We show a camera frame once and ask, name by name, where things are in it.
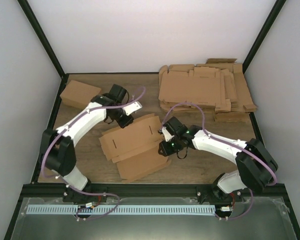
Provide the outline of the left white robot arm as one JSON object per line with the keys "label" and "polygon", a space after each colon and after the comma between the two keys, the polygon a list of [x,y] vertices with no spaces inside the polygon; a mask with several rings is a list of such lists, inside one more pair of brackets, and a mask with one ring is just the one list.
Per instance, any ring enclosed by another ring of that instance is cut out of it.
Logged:
{"label": "left white robot arm", "polygon": [[75,147],[94,126],[104,123],[107,119],[117,122],[125,128],[134,121],[133,113],[143,106],[138,98],[122,103],[128,91],[120,85],[113,84],[110,91],[94,96],[87,106],[73,119],[56,128],[46,129],[41,138],[40,172],[53,172],[53,177],[61,178],[66,185],[74,190],[79,201],[87,202],[93,195],[91,181],[77,167]]}

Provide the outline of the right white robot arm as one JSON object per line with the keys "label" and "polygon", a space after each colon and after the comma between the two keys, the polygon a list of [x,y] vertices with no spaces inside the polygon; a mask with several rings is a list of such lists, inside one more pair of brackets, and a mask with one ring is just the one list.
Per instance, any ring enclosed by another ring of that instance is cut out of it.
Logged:
{"label": "right white robot arm", "polygon": [[278,164],[255,138],[244,141],[222,137],[201,126],[187,127],[176,117],[165,122],[158,132],[164,137],[158,147],[159,155],[168,157],[193,149],[212,153],[236,165],[236,170],[222,173],[212,184],[210,194],[219,202],[235,191],[248,188],[261,193],[265,187],[277,183]]}

